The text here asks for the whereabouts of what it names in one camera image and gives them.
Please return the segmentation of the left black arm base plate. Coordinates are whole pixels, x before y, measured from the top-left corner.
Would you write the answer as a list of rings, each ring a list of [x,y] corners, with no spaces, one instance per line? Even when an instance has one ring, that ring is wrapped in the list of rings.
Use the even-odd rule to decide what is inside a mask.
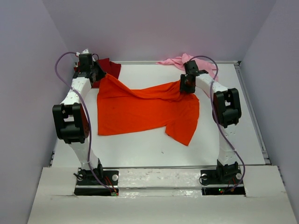
[[[74,194],[76,196],[118,196],[119,171],[104,169],[103,177],[97,175],[100,184],[90,170],[78,169],[73,174],[76,177]]]

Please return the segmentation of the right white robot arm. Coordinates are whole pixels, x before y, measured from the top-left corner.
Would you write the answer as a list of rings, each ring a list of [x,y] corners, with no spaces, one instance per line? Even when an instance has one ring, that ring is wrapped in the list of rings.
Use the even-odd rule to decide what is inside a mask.
[[[184,63],[184,69],[180,91],[194,93],[197,87],[200,88],[210,98],[212,117],[219,130],[217,166],[215,169],[202,170],[199,181],[204,186],[230,183],[241,173],[232,146],[236,125],[242,116],[239,91],[215,81],[207,70],[198,68],[193,58]]]

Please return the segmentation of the orange t-shirt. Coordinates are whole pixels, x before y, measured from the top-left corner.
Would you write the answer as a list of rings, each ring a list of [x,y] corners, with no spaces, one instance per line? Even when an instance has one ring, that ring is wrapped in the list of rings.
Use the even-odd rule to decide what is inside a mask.
[[[165,133],[188,146],[197,129],[200,102],[180,92],[180,82],[133,90],[111,75],[101,81],[97,95],[97,133],[102,136],[165,127]]]

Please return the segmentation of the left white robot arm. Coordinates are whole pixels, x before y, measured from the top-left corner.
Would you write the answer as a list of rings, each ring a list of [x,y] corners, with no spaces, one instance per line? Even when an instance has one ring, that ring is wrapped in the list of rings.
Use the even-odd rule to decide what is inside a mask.
[[[106,74],[87,49],[81,53],[75,52],[74,55],[78,63],[71,83],[57,75],[69,91],[60,104],[52,107],[52,114],[57,137],[73,149],[81,164],[81,173],[77,179],[88,179],[92,184],[99,184],[103,180],[104,171],[100,159],[92,150],[91,121],[84,99],[93,84]]]

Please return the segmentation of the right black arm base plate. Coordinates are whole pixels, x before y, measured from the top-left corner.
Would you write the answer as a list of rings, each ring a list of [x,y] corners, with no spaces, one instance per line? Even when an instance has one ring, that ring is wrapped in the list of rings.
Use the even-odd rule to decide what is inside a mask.
[[[245,187],[243,182],[239,183],[242,177],[241,170],[236,174],[229,175],[220,179],[215,169],[204,169],[200,171],[199,183],[201,184],[201,194],[203,196],[245,196]]]

